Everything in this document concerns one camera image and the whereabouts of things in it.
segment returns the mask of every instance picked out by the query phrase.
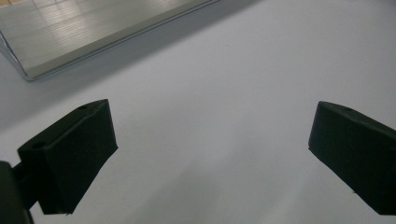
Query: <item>white table surface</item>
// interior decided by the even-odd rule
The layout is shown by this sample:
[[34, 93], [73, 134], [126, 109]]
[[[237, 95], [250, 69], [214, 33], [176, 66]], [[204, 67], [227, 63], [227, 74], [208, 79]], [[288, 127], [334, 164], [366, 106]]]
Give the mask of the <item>white table surface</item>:
[[36, 224], [382, 224], [308, 150], [318, 101], [396, 129], [396, 2], [221, 0], [56, 76], [0, 56], [0, 158], [110, 101], [119, 150], [71, 216]]

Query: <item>screw hole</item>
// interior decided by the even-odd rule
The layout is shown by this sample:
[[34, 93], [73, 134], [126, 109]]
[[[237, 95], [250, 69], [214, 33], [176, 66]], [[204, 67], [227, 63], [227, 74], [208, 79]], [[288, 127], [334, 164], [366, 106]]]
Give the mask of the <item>screw hole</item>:
[[45, 142], [38, 142], [38, 143], [35, 143], [34, 145], [32, 145], [32, 148], [38, 149], [38, 148], [42, 148], [45, 145], [46, 145]]

